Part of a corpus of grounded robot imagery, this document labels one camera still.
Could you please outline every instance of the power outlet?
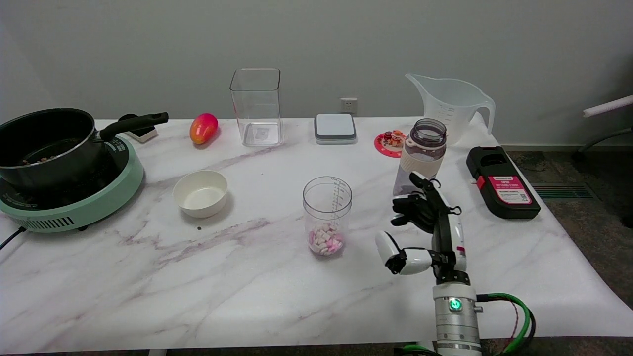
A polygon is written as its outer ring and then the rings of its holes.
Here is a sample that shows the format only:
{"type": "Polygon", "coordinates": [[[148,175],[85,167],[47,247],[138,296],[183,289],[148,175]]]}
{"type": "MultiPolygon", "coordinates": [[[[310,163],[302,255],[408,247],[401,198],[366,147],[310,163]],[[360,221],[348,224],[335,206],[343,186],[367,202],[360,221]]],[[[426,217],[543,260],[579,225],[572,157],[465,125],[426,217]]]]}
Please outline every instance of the power outlet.
{"type": "Polygon", "coordinates": [[[341,98],[341,113],[355,114],[358,111],[357,98],[341,98]]]}

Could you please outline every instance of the red coaster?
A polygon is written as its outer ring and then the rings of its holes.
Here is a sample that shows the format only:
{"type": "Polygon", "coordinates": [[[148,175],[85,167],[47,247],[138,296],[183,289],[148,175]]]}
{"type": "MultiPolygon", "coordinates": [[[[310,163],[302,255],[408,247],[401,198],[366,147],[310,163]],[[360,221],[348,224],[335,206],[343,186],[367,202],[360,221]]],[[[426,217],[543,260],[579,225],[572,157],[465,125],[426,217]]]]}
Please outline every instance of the red coaster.
{"type": "Polygon", "coordinates": [[[391,151],[390,149],[387,149],[385,146],[382,145],[382,138],[384,136],[385,136],[384,133],[378,135],[373,140],[373,146],[376,148],[378,152],[382,153],[383,155],[387,157],[400,158],[400,156],[402,156],[402,148],[399,151],[391,151]]]}

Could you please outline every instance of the pink label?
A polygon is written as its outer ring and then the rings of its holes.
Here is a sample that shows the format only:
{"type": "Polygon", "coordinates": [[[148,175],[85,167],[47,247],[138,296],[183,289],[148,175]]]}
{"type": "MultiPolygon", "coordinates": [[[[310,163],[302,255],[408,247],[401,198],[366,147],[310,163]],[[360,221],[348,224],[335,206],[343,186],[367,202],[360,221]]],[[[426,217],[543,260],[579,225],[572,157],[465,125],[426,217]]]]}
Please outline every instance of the pink label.
{"type": "Polygon", "coordinates": [[[507,204],[532,203],[530,195],[517,176],[489,176],[488,180],[501,201],[507,204]]]}

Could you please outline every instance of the water bottle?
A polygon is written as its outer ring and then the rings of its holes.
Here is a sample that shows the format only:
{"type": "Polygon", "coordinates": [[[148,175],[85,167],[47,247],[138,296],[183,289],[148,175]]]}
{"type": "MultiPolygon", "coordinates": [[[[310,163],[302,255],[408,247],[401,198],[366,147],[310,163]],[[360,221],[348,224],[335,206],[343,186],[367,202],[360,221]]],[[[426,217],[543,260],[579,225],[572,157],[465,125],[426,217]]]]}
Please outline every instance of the water bottle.
{"type": "Polygon", "coordinates": [[[393,195],[411,194],[418,189],[409,180],[413,171],[435,178],[445,153],[446,126],[433,118],[418,120],[404,140],[393,195]]]}

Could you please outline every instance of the red latch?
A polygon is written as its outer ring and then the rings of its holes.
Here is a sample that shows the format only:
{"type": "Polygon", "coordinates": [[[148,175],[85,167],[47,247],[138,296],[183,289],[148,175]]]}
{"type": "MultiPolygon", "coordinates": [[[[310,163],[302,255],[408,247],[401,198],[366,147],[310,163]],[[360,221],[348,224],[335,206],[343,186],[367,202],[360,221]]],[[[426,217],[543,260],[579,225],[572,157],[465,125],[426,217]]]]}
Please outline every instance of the red latch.
{"type": "Polygon", "coordinates": [[[486,183],[486,181],[484,180],[484,176],[480,175],[479,178],[477,178],[477,188],[479,188],[479,190],[481,190],[481,188],[484,187],[485,183],[486,183]]]}

